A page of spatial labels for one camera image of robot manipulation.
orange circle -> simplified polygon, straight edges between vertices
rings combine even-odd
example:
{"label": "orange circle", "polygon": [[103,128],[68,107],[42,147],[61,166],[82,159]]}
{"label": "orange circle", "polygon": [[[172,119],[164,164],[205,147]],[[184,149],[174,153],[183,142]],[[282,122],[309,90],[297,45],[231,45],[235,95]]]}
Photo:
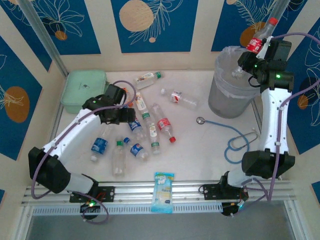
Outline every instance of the orange circle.
{"label": "orange circle", "polygon": [[54,33],[55,37],[61,41],[67,40],[68,36],[64,31],[56,31]]}
{"label": "orange circle", "polygon": [[257,31],[259,31],[260,29],[262,29],[265,26],[265,22],[260,21],[257,22],[255,25],[251,25],[249,27],[247,27],[240,36],[240,44],[243,47],[246,47],[248,45],[248,43],[250,42],[250,40],[252,39],[252,37],[254,36],[254,34],[256,33],[256,28]]}
{"label": "orange circle", "polygon": [[154,14],[144,1],[127,1],[119,12],[120,22],[125,29],[131,32],[140,32],[148,29],[154,22]]}
{"label": "orange circle", "polygon": [[301,95],[298,98],[298,107],[301,110],[305,110],[308,107],[308,98],[305,95]]}
{"label": "orange circle", "polygon": [[20,124],[23,123],[29,114],[30,100],[27,92],[19,86],[12,86],[5,92],[4,107],[8,117]]}
{"label": "orange circle", "polygon": [[154,37],[150,37],[149,42],[153,44],[154,42],[156,42],[156,39]]}
{"label": "orange circle", "polygon": [[229,5],[235,4],[237,0],[226,0],[226,3]]}

stethoscope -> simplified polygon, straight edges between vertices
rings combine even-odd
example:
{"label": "stethoscope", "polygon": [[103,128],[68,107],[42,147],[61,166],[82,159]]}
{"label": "stethoscope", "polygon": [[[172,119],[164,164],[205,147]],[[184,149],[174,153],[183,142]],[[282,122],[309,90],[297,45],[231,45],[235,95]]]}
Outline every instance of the stethoscope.
{"label": "stethoscope", "polygon": [[[232,151],[240,151],[241,149],[247,147],[247,151],[250,150],[250,143],[253,143],[255,140],[257,140],[259,138],[259,134],[257,133],[257,131],[253,128],[252,132],[248,132],[246,134],[242,134],[239,130],[237,130],[236,128],[234,128],[233,126],[229,126],[229,125],[225,125],[225,124],[222,124],[222,123],[218,123],[218,122],[214,122],[214,121],[209,121],[209,120],[205,120],[202,116],[199,116],[196,118],[196,122],[200,125],[204,124],[204,123],[210,123],[210,124],[214,124],[214,125],[218,125],[220,127],[225,127],[225,128],[229,128],[229,129],[232,129],[234,131],[236,131],[239,136],[236,136],[236,137],[233,137],[231,138],[229,141],[228,141],[228,147],[225,149],[224,151],[224,157],[225,159],[231,163],[231,164],[239,164],[241,163],[242,160],[240,161],[231,161],[228,156],[227,156],[227,152],[228,150],[232,150]],[[255,135],[255,138],[251,141],[248,141],[248,139],[246,138],[246,136],[250,136],[250,135]],[[245,140],[245,144],[240,146],[240,147],[236,147],[235,144],[234,144],[234,141],[239,139],[239,138],[243,138]]]}

snack packet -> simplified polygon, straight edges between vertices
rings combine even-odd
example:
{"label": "snack packet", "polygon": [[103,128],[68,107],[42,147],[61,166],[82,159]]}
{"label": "snack packet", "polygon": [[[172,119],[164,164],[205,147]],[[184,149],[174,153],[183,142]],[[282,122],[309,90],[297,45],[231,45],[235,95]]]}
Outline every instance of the snack packet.
{"label": "snack packet", "polygon": [[174,173],[156,172],[154,174],[154,190],[151,212],[172,214],[174,206],[172,203],[172,181]]}

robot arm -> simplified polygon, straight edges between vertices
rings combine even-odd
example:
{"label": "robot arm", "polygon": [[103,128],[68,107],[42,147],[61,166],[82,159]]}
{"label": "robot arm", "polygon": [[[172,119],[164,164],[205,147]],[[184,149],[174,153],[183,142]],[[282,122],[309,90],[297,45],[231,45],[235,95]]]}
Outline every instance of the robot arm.
{"label": "robot arm", "polygon": [[292,95],[294,75],[286,72],[287,58],[291,43],[283,40],[267,40],[262,53],[244,52],[238,65],[257,79],[263,103],[262,132],[258,150],[246,152],[242,157],[241,167],[226,172],[219,183],[205,186],[211,196],[218,199],[237,199],[240,203],[235,212],[248,199],[244,185],[253,179],[269,179],[273,176],[279,146],[279,165],[276,177],[282,175],[295,164],[295,157],[289,155],[287,144],[287,114],[289,102],[282,110],[281,133],[278,140],[278,116],[281,104]]}
{"label": "robot arm", "polygon": [[[135,120],[136,114],[133,108],[112,108],[97,111],[80,121],[82,117],[96,109],[120,104],[124,94],[125,91],[122,88],[110,84],[105,94],[92,97],[85,102],[82,106],[83,109],[80,110],[75,119],[59,136],[42,149],[34,147],[28,154],[31,179],[33,179],[41,159],[54,147],[43,162],[36,181],[55,194],[67,190],[95,197],[97,195],[98,182],[89,176],[68,172],[65,164],[81,141],[99,128],[101,124],[119,124]],[[64,135],[65,137],[56,145],[56,142]]]}

blue cable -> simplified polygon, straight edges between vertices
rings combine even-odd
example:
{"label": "blue cable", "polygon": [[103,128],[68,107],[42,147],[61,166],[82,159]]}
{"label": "blue cable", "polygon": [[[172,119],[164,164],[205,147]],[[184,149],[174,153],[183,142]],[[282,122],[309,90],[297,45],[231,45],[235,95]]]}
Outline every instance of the blue cable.
{"label": "blue cable", "polygon": [[[234,131],[236,131],[246,142],[246,151],[249,152],[250,151],[250,143],[248,141],[248,139],[246,138],[245,135],[243,135],[238,129],[234,128],[233,126],[229,126],[229,125],[225,125],[225,124],[222,124],[222,123],[218,123],[218,122],[215,122],[215,121],[209,121],[209,120],[205,120],[206,123],[210,123],[210,124],[214,124],[214,125],[218,125],[220,127],[224,127],[224,128],[228,128],[228,129],[232,129]],[[233,137],[231,138],[229,141],[228,141],[228,147],[224,150],[224,158],[225,160],[227,160],[228,163],[230,164],[239,164],[242,162],[242,159],[240,161],[231,161],[228,156],[227,156],[227,152],[228,150],[232,150],[232,151],[240,151],[241,149],[243,149],[244,147],[241,146],[239,148],[234,148],[231,146],[231,142],[234,141],[236,139],[236,137]]]}

